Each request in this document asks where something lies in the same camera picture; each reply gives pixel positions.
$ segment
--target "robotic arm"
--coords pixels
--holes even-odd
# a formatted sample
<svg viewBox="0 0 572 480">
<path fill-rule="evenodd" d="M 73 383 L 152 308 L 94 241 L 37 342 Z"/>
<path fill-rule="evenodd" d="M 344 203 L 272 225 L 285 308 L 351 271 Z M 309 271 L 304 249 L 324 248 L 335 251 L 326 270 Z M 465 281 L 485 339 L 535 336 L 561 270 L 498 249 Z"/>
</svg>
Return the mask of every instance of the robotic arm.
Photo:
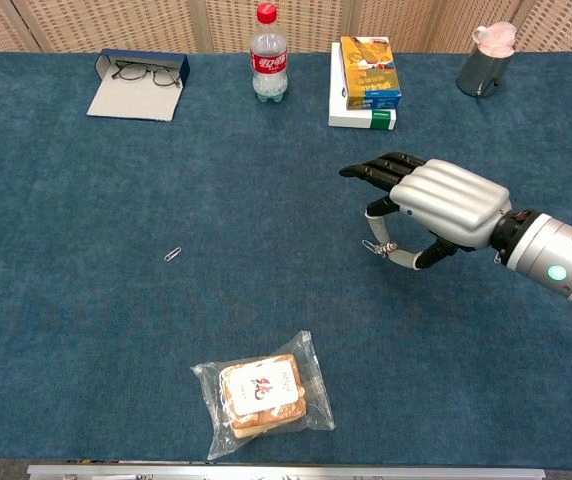
<svg viewBox="0 0 572 480">
<path fill-rule="evenodd" d="M 443 160 L 424 162 L 398 152 L 343 168 L 340 175 L 388 192 L 366 209 L 378 243 L 362 243 L 372 252 L 421 270 L 458 250 L 490 246 L 497 250 L 496 263 L 572 300 L 572 226 L 534 210 L 513 211 L 505 187 Z M 435 243 L 420 252 L 399 248 L 384 221 L 395 212 L 430 230 Z"/>
</svg>

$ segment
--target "gray cup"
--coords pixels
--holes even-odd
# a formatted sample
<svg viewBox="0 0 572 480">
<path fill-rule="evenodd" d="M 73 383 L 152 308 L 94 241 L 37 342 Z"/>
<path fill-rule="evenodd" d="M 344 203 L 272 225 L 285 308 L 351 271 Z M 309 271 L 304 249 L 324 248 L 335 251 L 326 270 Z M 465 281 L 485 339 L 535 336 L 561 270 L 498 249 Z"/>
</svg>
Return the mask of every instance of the gray cup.
<svg viewBox="0 0 572 480">
<path fill-rule="evenodd" d="M 499 87 L 504 71 L 514 55 L 494 58 L 480 52 L 475 46 L 457 77 L 457 86 L 466 95 L 488 97 Z"/>
</svg>

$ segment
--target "eyeglasses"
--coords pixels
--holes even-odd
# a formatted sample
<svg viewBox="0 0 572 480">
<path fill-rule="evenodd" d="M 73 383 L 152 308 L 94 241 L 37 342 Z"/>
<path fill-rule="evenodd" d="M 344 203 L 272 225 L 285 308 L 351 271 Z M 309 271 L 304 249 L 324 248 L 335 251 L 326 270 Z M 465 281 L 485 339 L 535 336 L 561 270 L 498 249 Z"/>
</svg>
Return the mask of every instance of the eyeglasses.
<svg viewBox="0 0 572 480">
<path fill-rule="evenodd" d="M 148 75 L 153 74 L 153 82 L 160 87 L 169 87 L 175 85 L 181 86 L 179 73 L 174 72 L 170 67 L 155 65 L 153 63 L 126 62 L 117 60 L 115 62 L 117 71 L 111 75 L 111 78 L 121 78 L 122 80 L 139 80 Z"/>
</svg>

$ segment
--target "plastic bag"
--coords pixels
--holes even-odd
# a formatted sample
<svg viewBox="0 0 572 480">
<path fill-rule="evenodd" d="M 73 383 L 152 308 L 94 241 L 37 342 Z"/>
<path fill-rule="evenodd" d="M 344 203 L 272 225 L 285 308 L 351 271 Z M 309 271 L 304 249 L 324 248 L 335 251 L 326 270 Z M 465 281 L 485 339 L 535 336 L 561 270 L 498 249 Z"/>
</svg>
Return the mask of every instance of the plastic bag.
<svg viewBox="0 0 572 480">
<path fill-rule="evenodd" d="M 310 332 L 299 332 L 270 356 L 191 369 L 213 422 L 208 460 L 260 435 L 335 428 Z"/>
</svg>

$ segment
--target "paper clip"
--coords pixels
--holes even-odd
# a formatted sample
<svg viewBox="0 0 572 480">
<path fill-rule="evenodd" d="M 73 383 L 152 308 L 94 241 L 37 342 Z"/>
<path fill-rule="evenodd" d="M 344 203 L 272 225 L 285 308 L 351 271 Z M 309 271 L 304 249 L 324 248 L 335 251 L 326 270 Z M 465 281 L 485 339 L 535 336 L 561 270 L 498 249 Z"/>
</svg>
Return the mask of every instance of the paper clip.
<svg viewBox="0 0 572 480">
<path fill-rule="evenodd" d="M 170 252 L 168 252 L 168 254 L 166 254 L 166 256 L 164 257 L 164 261 L 170 262 L 173 258 L 175 258 L 180 253 L 182 253 L 182 247 L 177 247 L 177 248 L 171 250 Z"/>
</svg>

